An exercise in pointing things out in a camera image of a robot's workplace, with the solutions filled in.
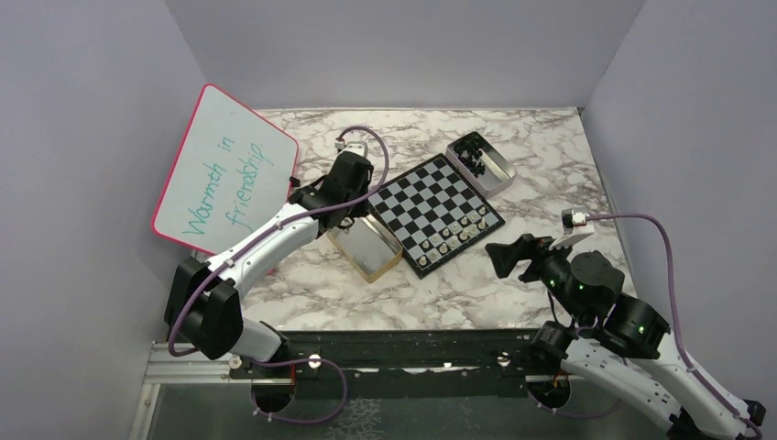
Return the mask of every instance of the white marble table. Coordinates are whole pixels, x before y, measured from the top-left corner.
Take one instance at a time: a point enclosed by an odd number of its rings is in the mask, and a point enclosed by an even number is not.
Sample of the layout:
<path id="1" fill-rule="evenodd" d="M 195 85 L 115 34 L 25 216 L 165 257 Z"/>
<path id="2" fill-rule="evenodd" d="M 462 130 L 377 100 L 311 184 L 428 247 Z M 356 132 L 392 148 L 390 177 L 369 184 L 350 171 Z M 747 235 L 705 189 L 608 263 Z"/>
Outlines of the white marble table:
<path id="1" fill-rule="evenodd" d="M 564 208 L 607 210 L 588 142 L 573 108 L 557 110 L 294 110 L 259 111 L 300 142 L 297 177 L 311 182 L 331 166 L 334 138 L 351 125 L 374 128 L 391 152 L 389 178 L 453 140 L 479 131 L 518 172 L 513 185 L 489 200 L 507 223 L 423 280 L 403 260 L 373 284 L 351 268 L 332 243 L 319 239 L 291 254 L 244 299 L 245 317 L 281 330 L 398 330 L 536 327 L 551 319 L 548 297 L 531 285 L 494 274 L 484 245 L 523 233 L 557 237 Z M 349 135 L 349 139 L 368 139 Z M 370 159 L 382 171 L 378 144 Z M 598 249 L 627 273 L 612 224 L 575 247 Z M 560 320 L 569 322 L 565 313 Z"/>

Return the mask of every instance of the metal tin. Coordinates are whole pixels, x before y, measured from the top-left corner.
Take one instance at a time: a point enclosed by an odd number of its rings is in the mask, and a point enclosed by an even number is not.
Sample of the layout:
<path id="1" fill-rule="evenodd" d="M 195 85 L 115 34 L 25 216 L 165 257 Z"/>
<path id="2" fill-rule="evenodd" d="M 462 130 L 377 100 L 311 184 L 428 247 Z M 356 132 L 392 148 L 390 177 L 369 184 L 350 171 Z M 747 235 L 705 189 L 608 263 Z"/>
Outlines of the metal tin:
<path id="1" fill-rule="evenodd" d="M 454 148 L 460 142 L 474 142 L 483 154 L 480 159 L 486 167 L 486 171 L 475 176 L 455 153 Z M 468 182 L 475 187 L 487 199 L 506 190 L 515 180 L 515 168 L 491 146 L 477 132 L 472 132 L 464 137 L 460 137 L 445 148 L 445 157 L 454 164 Z"/>
<path id="2" fill-rule="evenodd" d="M 348 229 L 326 233 L 334 246 L 368 283 L 402 261 L 402 245 L 375 217 L 357 218 Z"/>

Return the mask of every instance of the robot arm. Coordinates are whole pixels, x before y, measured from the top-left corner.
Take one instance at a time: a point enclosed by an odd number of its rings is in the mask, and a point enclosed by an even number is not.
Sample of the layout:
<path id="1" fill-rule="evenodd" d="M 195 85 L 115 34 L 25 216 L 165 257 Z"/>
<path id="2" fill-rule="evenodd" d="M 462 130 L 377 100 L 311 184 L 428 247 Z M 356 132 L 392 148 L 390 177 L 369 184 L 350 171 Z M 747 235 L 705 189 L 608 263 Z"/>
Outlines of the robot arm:
<path id="1" fill-rule="evenodd" d="M 341 227 L 346 219 L 367 213 L 366 201 L 321 210 L 355 201 L 367 193 L 373 166 L 366 157 L 366 143 L 348 143 L 330 172 L 320 179 L 320 187 L 313 184 L 295 191 L 272 219 L 226 251 L 205 262 L 185 259 L 175 272 L 165 322 L 173 327 L 184 304 L 208 277 L 213 277 L 211 268 L 225 267 L 182 318 L 180 334 L 210 359 L 227 352 L 259 361 L 272 358 L 283 343 L 282 335 L 269 324 L 244 319 L 240 300 L 291 252 L 333 227 Z M 247 252 L 240 252 L 256 241 Z"/>
<path id="2" fill-rule="evenodd" d="M 575 359 L 585 349 L 577 342 L 574 333 L 569 336 L 566 344 L 552 351 L 564 359 L 562 362 L 567 363 L 570 371 L 577 372 L 609 391 L 616 390 L 615 393 L 621 399 L 643 410 L 654 421 L 665 420 L 662 411 L 669 411 L 673 415 L 671 419 L 675 431 L 682 428 L 686 432 L 707 435 L 708 438 L 744 438 L 748 428 L 746 423 L 715 398 L 713 392 L 696 376 L 700 374 L 739 410 L 739 414 L 749 417 L 749 422 L 760 426 L 765 410 L 758 402 L 737 398 L 701 367 L 696 367 L 696 371 L 688 370 L 681 360 L 674 338 L 670 336 L 671 329 L 667 321 L 646 302 L 621 292 L 623 273 L 614 269 L 601 253 L 585 252 L 576 255 L 572 261 L 567 260 L 572 252 L 571 246 L 594 231 L 580 211 L 567 210 L 562 214 L 562 219 L 566 234 L 558 239 L 524 234 L 511 245 L 486 245 L 497 275 L 500 278 L 507 277 L 519 261 L 529 260 L 531 263 L 519 275 L 519 280 L 541 281 L 578 325 L 590 327 L 581 332 L 581 336 L 594 338 L 602 349 L 618 357 L 633 359 L 635 364 L 652 375 L 654 380 L 650 380 L 651 383 L 658 382 L 660 387 L 665 387 L 668 395 L 682 405 L 680 414 L 669 406 L 663 406 L 657 412 L 655 405 L 651 404 L 654 403 L 653 398 L 658 399 L 658 396 L 643 396 L 645 390 L 640 387 L 641 382 L 636 376 L 624 381 L 623 377 L 633 375 L 621 367 L 614 367 L 617 363 L 609 362 L 606 368 L 590 369 L 585 364 L 590 366 L 591 363 L 584 362 L 580 367 Z M 546 323 L 532 343 L 537 348 L 535 356 L 539 359 L 548 356 L 548 345 L 542 340 L 542 335 L 550 332 L 547 328 L 553 329 L 554 325 L 554 322 Z M 652 392 L 662 395 L 659 390 Z M 640 396 L 639 399 L 644 398 L 645 402 L 635 402 L 637 396 Z"/>
<path id="3" fill-rule="evenodd" d="M 621 362 L 570 328 L 546 323 L 531 343 L 535 358 L 553 369 L 586 378 L 648 416 L 664 432 L 681 413 L 680 403 L 656 380 Z"/>

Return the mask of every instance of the purple cable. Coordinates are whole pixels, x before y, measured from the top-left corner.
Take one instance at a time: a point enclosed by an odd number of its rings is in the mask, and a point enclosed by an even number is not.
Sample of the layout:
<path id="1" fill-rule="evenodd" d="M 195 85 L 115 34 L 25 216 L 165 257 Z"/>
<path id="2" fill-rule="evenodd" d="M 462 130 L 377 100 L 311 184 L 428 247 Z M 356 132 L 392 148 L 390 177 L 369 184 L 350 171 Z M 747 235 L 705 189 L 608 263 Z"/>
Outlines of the purple cable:
<path id="1" fill-rule="evenodd" d="M 256 246 L 258 243 L 261 243 L 265 238 L 267 238 L 270 234 L 275 232 L 279 229 L 279 227 L 283 227 L 291 222 L 295 222 L 301 218 L 309 217 L 312 215 L 318 215 L 318 214 L 324 214 L 329 213 L 332 211 L 337 211 L 338 209 L 347 208 L 348 206 L 353 206 L 355 204 L 360 204 L 364 202 L 367 198 L 369 198 L 372 194 L 376 193 L 378 189 L 380 189 L 381 186 L 383 186 L 383 182 L 386 181 L 386 177 L 389 175 L 389 148 L 386 147 L 386 143 L 383 142 L 383 139 L 380 137 L 378 133 L 376 133 L 372 128 L 369 128 L 368 126 L 350 126 L 343 130 L 340 133 L 340 136 L 336 138 L 336 140 L 343 140 L 343 136 L 346 134 L 352 132 L 352 131 L 364 131 L 371 135 L 375 140 L 380 144 L 380 147 L 383 149 L 383 173 L 380 175 L 380 180 L 378 181 L 378 184 L 375 185 L 372 189 L 367 191 L 366 194 L 362 195 L 361 197 L 358 197 L 357 199 L 354 199 L 350 202 L 340 203 L 340 204 L 334 204 L 332 206 L 325 206 L 323 208 L 319 209 L 313 209 L 311 211 L 307 211 L 305 213 L 292 215 L 289 218 L 286 218 L 280 222 L 280 225 L 273 225 L 272 227 L 269 227 L 267 230 L 259 234 L 256 238 L 251 240 L 245 247 L 242 249 L 238 249 L 232 256 L 231 260 L 240 259 L 243 257 L 248 251 L 250 251 L 254 246 Z M 197 289 L 194 290 L 192 293 L 192 296 L 189 298 L 189 300 L 183 305 L 181 308 L 181 312 L 178 313 L 178 318 L 176 318 L 175 323 L 173 324 L 172 328 L 170 329 L 170 338 L 168 340 L 168 351 L 170 354 L 176 358 L 187 356 L 192 353 L 197 352 L 197 348 L 189 348 L 187 350 L 183 351 L 176 351 L 175 349 L 175 340 L 178 338 L 178 333 L 181 330 L 181 325 L 183 324 L 183 318 L 189 314 L 189 311 L 192 309 L 192 306 L 194 306 L 194 303 L 197 301 L 197 299 L 202 295 L 203 292 L 205 292 L 205 287 L 211 283 L 211 281 L 215 280 L 216 277 L 218 277 L 219 273 L 224 271 L 227 268 L 226 261 L 222 263 L 220 266 L 215 268 L 213 272 L 211 272 L 210 275 L 208 275 L 207 278 L 199 285 L 197 286 Z"/>
<path id="2" fill-rule="evenodd" d="M 616 218 L 641 218 L 642 220 L 647 220 L 651 223 L 653 223 L 661 233 L 661 237 L 663 238 L 663 245 L 666 248 L 666 267 L 667 267 L 667 277 L 669 278 L 669 305 L 672 309 L 672 328 L 674 330 L 674 343 L 677 345 L 677 349 L 680 352 L 680 357 L 683 359 L 683 363 L 685 363 L 685 366 L 691 371 L 691 374 L 694 375 L 694 377 L 701 382 L 701 384 L 707 389 L 715 398 L 728 409 L 731 411 L 732 414 L 734 414 L 735 417 L 739 418 L 742 422 L 744 422 L 748 428 L 750 428 L 753 433 L 755 433 L 755 436 L 752 438 L 755 439 L 761 439 L 763 438 L 761 434 L 761 430 L 759 429 L 756 424 L 750 420 L 749 418 L 742 417 L 739 414 L 739 411 L 737 410 L 734 405 L 731 404 L 725 397 L 723 397 L 723 394 L 720 393 L 714 386 L 712 386 L 711 383 L 709 383 L 709 380 L 707 380 L 704 375 L 699 372 L 697 369 L 695 369 L 694 362 L 691 360 L 691 358 L 688 357 L 688 353 L 685 351 L 685 346 L 683 345 L 683 338 L 680 332 L 680 314 L 677 312 L 677 301 L 674 296 L 674 261 L 672 257 L 672 245 L 669 243 L 669 235 L 666 234 L 666 229 L 663 228 L 663 225 L 661 222 L 658 221 L 655 217 L 647 214 L 637 214 L 637 213 L 625 213 L 625 214 L 591 214 L 588 216 L 588 220 L 613 220 Z"/>
<path id="3" fill-rule="evenodd" d="M 313 358 L 307 358 L 307 359 L 293 359 L 293 360 L 286 360 L 284 362 L 259 362 L 256 359 L 251 359 L 251 361 L 260 367 L 273 369 L 276 367 L 287 367 L 289 365 L 297 365 L 297 364 L 304 364 L 305 362 L 321 362 L 322 364 L 326 364 L 333 369 L 337 371 L 337 374 L 340 375 L 340 381 L 343 383 L 343 397 L 340 399 L 340 403 L 337 404 L 337 408 L 334 409 L 334 411 L 326 414 L 323 417 L 319 417 L 317 419 L 310 419 L 310 420 L 302 420 L 302 419 L 292 419 L 290 417 L 284 417 L 282 415 L 273 415 L 273 412 L 264 412 L 261 409 L 259 409 L 259 405 L 257 404 L 257 400 L 254 398 L 254 392 L 251 392 L 250 398 L 251 398 L 251 404 L 254 405 L 254 415 L 262 414 L 266 417 L 268 417 L 269 421 L 272 420 L 280 420 L 282 422 L 286 422 L 289 424 L 322 424 L 324 422 L 328 422 L 332 420 L 334 417 L 339 414 L 343 408 L 345 407 L 345 402 L 348 399 L 348 381 L 345 378 L 345 373 L 343 372 L 343 369 L 338 367 L 337 364 L 335 364 L 333 361 L 329 359 L 313 359 Z"/>

